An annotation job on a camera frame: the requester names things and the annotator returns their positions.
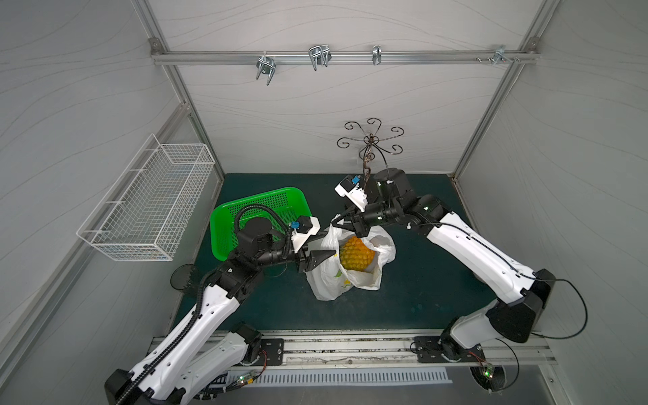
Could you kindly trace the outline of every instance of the yellow pineapple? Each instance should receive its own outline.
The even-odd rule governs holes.
[[[357,237],[352,237],[340,249],[340,262],[347,270],[363,272],[376,255]]]

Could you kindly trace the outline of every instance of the white plastic bag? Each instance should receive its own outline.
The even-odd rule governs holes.
[[[343,246],[353,235],[351,231],[331,226],[324,238],[308,245],[309,250],[336,251],[335,255],[306,273],[313,294],[320,301],[332,301],[353,286],[364,290],[378,290],[382,280],[382,267],[395,259],[396,245],[393,239],[382,227],[373,226],[369,230],[369,235],[361,238],[365,246],[376,251],[371,264],[364,272],[345,269],[340,263],[340,245]]]

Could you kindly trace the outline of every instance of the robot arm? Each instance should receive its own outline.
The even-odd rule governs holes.
[[[446,359],[458,361],[475,345],[499,337],[527,341],[553,287],[553,282],[545,281],[554,280],[550,272],[535,273],[507,256],[434,196],[416,196],[402,170],[390,168],[375,174],[366,190],[357,178],[348,176],[336,187],[354,205],[335,218],[333,226],[358,237],[367,236],[371,226],[405,226],[450,252],[497,295],[486,307],[455,319],[445,329],[438,350]]]
[[[212,332],[263,280],[265,267],[294,262],[300,272],[309,272],[335,254],[334,250],[308,252],[304,246],[325,235],[319,231],[317,218],[302,216],[290,227],[279,219],[283,234],[273,229],[269,219],[260,216],[250,218],[241,228],[241,216],[250,209],[268,211],[279,218],[259,204],[239,211],[235,219],[237,248],[219,268],[205,275],[196,305],[162,343],[130,372],[116,370],[108,378],[105,388],[110,404],[185,405],[232,365],[254,362],[260,353],[261,333],[245,324],[237,325],[218,345],[192,359]]]

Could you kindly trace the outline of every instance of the green plastic basket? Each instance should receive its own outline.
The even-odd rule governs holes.
[[[290,224],[302,215],[311,216],[310,208],[306,197],[301,190],[295,187],[285,187],[279,190],[263,192],[251,197],[241,198],[225,204],[221,204],[211,213],[209,224],[211,228],[211,251],[214,256],[224,262],[229,252],[238,246],[238,240],[234,234],[234,217],[243,207],[259,203],[272,208],[286,224]],[[272,221],[272,226],[281,231],[279,224],[270,214],[261,209],[251,209],[246,212],[240,221],[240,226],[256,216],[262,216]]]

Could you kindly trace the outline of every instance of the dark green floor mat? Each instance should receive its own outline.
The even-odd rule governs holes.
[[[333,188],[341,174],[228,174],[218,204],[281,187],[304,192],[312,214],[326,224],[344,209]],[[467,221],[448,176],[410,174],[418,195],[433,194]],[[266,269],[266,278],[219,329],[245,321],[257,329],[418,329],[444,328],[452,318],[470,314],[495,298],[468,268],[451,254],[400,226],[387,226],[396,243],[396,259],[384,266],[378,291],[353,288],[335,301],[315,299],[306,276],[293,264]],[[196,265],[202,273],[218,266],[210,232]],[[176,323],[193,307],[184,297]]]

